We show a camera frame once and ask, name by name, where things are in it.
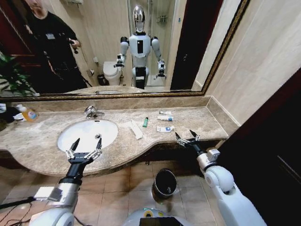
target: white sink basin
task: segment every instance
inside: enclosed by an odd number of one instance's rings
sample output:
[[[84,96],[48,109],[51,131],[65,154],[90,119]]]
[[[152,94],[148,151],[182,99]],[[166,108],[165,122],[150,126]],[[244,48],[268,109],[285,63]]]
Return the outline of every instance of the white sink basin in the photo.
[[[78,122],[61,133],[57,146],[61,151],[69,150],[71,145],[80,138],[75,152],[91,152],[96,148],[99,134],[102,136],[102,148],[105,148],[116,139],[118,128],[115,123],[107,120]]]

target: potted plant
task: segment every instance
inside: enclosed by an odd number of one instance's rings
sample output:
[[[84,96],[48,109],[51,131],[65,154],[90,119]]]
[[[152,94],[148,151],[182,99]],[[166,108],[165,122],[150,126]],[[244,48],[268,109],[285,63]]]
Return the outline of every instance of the potted plant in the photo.
[[[0,93],[5,91],[30,96],[35,91],[27,81],[29,75],[23,72],[14,59],[15,57],[6,56],[0,52]]]

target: wall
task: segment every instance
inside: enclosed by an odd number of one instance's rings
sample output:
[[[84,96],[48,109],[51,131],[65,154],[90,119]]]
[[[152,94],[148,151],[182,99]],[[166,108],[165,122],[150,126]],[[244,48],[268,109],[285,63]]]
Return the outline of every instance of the wall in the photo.
[[[170,49],[167,63],[167,78],[164,90],[170,90],[171,81],[174,74],[174,64],[177,57],[178,45],[180,41],[182,22],[185,14],[187,0],[175,0],[173,27],[170,36]]]
[[[301,66],[301,1],[252,0],[209,86],[243,124]]]
[[[120,38],[129,37],[129,21],[126,0],[86,0],[79,6],[84,17],[94,55],[103,72],[104,61],[116,61],[120,53]],[[123,84],[132,84],[132,56],[128,50]]]
[[[192,90],[199,91],[202,89],[207,75],[210,72],[215,57],[220,49],[224,37],[227,34],[228,28],[235,15],[240,0],[224,0],[220,9],[217,21],[212,31],[206,52],[202,59],[199,71],[197,73]]]
[[[76,33],[82,43],[79,54],[75,55],[82,74],[94,69],[94,85],[97,75],[103,73],[104,61],[116,61],[120,53],[120,38],[129,36],[127,1],[86,0],[83,5],[67,4],[64,0],[43,0],[46,8],[62,18]],[[99,64],[93,62],[97,57]],[[131,55],[128,53],[123,70],[123,83],[131,85]]]

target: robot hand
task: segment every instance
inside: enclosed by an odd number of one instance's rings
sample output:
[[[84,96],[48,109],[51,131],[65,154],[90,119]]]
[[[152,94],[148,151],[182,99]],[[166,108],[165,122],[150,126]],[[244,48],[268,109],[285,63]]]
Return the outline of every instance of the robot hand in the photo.
[[[166,75],[164,74],[164,72],[165,72],[165,62],[164,62],[164,60],[159,60],[158,61],[158,69],[159,69],[159,74],[157,74],[157,77],[165,77],[165,79],[166,79]]]
[[[124,61],[125,61],[124,56],[122,54],[118,54],[116,60],[117,63],[114,65],[114,67],[125,67]]]

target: gold mirror frame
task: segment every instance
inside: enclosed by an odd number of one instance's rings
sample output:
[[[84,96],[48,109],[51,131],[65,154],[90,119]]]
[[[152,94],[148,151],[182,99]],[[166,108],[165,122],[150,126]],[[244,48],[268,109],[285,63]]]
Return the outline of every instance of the gold mirror frame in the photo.
[[[244,15],[244,12],[251,0],[241,0],[233,20],[229,26],[227,34],[222,42],[222,45],[217,53],[214,63],[209,71],[205,80],[204,86],[201,91],[183,91],[171,90],[161,93],[131,93],[131,94],[105,94],[105,95],[79,95],[79,94],[41,94],[38,97],[0,97],[0,102],[21,102],[21,101],[56,101],[56,100],[83,100],[83,99],[110,99],[110,98],[130,98],[130,97],[191,97],[203,96],[217,69],[220,65],[224,54],[233,38],[233,35]]]

